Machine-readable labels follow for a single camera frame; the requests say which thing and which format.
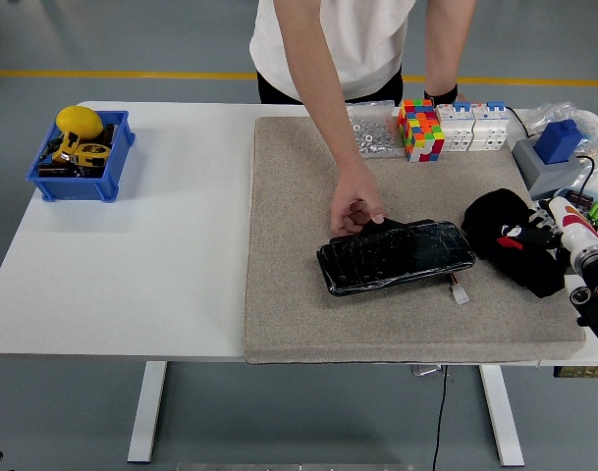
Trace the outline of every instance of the yellow floor line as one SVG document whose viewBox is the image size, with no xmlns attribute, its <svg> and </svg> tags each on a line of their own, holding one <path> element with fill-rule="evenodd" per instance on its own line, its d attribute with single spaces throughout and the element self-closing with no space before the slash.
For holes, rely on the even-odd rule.
<svg viewBox="0 0 598 471">
<path fill-rule="evenodd" d="M 255 80 L 255 73 L 152 72 L 152 71 L 14 71 L 0 70 L 0 78 L 28 79 L 188 79 Z M 408 83 L 423 83 L 424 76 L 404 76 Z M 598 87 L 598 80 L 574 78 L 460 77 L 459 83 L 482 85 Z"/>
</svg>

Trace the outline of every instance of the white electrical block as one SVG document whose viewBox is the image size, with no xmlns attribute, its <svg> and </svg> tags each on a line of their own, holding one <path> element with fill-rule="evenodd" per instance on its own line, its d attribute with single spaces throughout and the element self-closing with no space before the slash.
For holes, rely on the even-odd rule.
<svg viewBox="0 0 598 471">
<path fill-rule="evenodd" d="M 509 118 L 503 101 L 438 105 L 436 115 L 445 134 L 444 151 L 499 150 L 506 142 Z"/>
</svg>

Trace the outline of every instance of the black pants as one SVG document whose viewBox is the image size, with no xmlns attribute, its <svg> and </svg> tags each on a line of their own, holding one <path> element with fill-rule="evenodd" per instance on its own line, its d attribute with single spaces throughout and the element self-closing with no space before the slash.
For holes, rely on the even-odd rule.
<svg viewBox="0 0 598 471">
<path fill-rule="evenodd" d="M 264 105 L 300 105 L 298 100 L 286 95 L 284 92 L 272 86 L 268 81 L 257 72 L 257 87 L 259 88 L 259 99 Z M 393 100 L 395 106 L 401 104 L 404 97 L 404 81 L 401 77 L 401 68 L 392 76 L 388 83 L 382 86 L 379 90 L 370 95 L 360 96 L 352 100 L 347 100 L 347 103 L 362 103 L 365 101 L 384 101 Z"/>
</svg>

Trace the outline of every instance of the white t-shirt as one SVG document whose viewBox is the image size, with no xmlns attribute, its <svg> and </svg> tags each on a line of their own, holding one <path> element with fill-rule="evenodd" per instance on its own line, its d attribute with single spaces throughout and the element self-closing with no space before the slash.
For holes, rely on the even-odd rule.
<svg viewBox="0 0 598 471">
<path fill-rule="evenodd" d="M 374 93 L 399 70 L 414 2 L 322 0 L 320 23 L 345 99 Z M 300 100 L 288 69 L 273 0 L 259 0 L 250 55 L 272 86 Z"/>
</svg>

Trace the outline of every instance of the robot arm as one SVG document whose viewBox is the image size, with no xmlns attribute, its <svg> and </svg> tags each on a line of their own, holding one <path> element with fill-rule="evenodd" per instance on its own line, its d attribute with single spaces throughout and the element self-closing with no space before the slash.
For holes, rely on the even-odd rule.
<svg viewBox="0 0 598 471">
<path fill-rule="evenodd" d="M 571 265 L 586 284 L 570 294 L 580 314 L 578 324 L 589 327 L 598 338 L 598 235 L 566 199 L 552 199 L 549 209 L 563 232 L 561 242 L 571 253 Z"/>
</svg>

